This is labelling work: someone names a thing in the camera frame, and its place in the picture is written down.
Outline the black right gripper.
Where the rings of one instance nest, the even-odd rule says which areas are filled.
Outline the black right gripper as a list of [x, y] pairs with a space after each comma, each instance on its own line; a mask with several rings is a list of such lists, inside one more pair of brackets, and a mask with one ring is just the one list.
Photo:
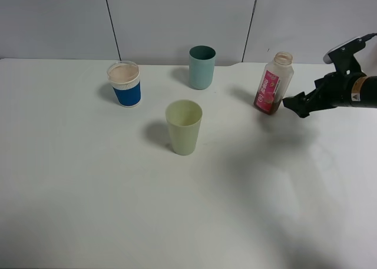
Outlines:
[[283, 106], [300, 118], [306, 118], [311, 112], [322, 108], [366, 107], [361, 97], [359, 101], [352, 101], [351, 97], [354, 83], [363, 77], [366, 77], [363, 72], [348, 75], [338, 72], [328, 73], [315, 81], [316, 89], [312, 92], [308, 94], [301, 92], [295, 96], [283, 98]]

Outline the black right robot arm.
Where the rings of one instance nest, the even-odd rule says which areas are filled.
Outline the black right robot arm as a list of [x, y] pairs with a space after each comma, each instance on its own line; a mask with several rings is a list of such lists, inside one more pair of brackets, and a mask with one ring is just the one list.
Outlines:
[[315, 89], [283, 98], [285, 108], [306, 118], [311, 112], [337, 107], [376, 108], [376, 76], [362, 72], [342, 75], [333, 72], [315, 81]]

